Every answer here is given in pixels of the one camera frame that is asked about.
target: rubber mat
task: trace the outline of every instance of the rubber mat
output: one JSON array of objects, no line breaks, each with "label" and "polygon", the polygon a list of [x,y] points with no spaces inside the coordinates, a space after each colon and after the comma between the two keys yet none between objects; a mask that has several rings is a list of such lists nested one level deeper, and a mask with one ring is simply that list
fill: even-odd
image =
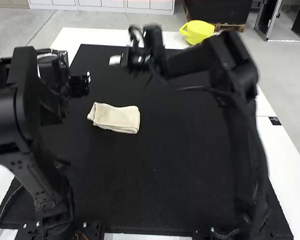
[{"label": "rubber mat", "polygon": [[[76,216],[100,220],[108,232],[123,233],[189,236],[193,228],[235,226],[230,145],[215,99],[209,93],[172,91],[155,77],[149,81],[148,73],[110,68],[109,57],[123,51],[81,45],[71,72],[90,71],[90,94],[70,101],[64,124],[41,129],[50,150],[72,162],[65,173],[73,187]],[[180,77],[175,84],[208,80],[202,72]],[[93,126],[87,114],[94,102],[138,106],[139,132]],[[12,181],[3,202],[19,184]],[[272,189],[269,198],[274,215],[267,236],[291,239]],[[23,190],[0,226],[18,228],[34,220],[33,200]]]}]

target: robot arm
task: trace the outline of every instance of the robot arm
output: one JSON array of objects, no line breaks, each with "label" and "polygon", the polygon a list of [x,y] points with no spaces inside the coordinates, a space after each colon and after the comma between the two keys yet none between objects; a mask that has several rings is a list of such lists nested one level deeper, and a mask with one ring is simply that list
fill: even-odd
[{"label": "robot arm", "polygon": [[17,47],[0,59],[0,164],[31,194],[42,235],[74,236],[72,188],[55,167],[39,127],[62,123],[70,98],[89,93],[89,73],[72,76],[65,51]]},{"label": "robot arm", "polygon": [[[168,86],[172,86],[176,77],[209,72],[209,87],[188,86],[176,90],[213,94],[228,129],[237,229],[221,232],[211,228],[210,237],[216,240],[262,239],[271,210],[267,203],[267,159],[256,126],[258,71],[240,37],[234,30],[223,31],[166,57],[162,31],[158,25],[146,26],[142,31],[131,26],[129,33],[133,45],[117,58],[116,65],[130,72],[151,72]],[[138,47],[139,41],[144,43],[144,48]]]}]

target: white table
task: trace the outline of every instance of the white table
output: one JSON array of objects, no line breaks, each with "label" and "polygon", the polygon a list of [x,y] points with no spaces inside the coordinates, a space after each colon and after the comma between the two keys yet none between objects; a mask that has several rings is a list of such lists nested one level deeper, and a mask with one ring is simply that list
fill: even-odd
[{"label": "white table", "polygon": [[[188,47],[177,32],[164,32],[167,49]],[[51,48],[67,50],[71,63],[80,44],[126,46],[129,44],[127,30],[63,28]],[[300,240],[300,155],[283,126],[272,125],[268,117],[276,116],[274,110],[259,88],[256,121],[263,142],[269,167],[269,178],[289,223],[295,240]],[[0,166],[0,203],[5,196],[13,175]],[[17,230],[0,229],[0,240],[13,240]],[[156,236],[136,234],[109,234],[106,240],[190,240],[189,237]]]}]

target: yellow object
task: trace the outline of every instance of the yellow object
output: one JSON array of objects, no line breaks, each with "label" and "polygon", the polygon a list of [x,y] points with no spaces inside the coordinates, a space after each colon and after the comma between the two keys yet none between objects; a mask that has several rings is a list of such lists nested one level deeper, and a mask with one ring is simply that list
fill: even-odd
[{"label": "yellow object", "polygon": [[214,32],[214,25],[200,20],[189,21],[179,29],[179,33],[184,35],[191,45],[201,43],[204,39],[211,37]]}]

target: towel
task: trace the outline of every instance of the towel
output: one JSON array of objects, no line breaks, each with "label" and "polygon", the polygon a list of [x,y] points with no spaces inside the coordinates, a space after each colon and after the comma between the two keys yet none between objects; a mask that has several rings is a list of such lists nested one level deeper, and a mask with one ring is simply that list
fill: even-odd
[{"label": "towel", "polygon": [[95,102],[87,118],[102,129],[126,134],[139,131],[140,112],[137,106],[115,107]]}]

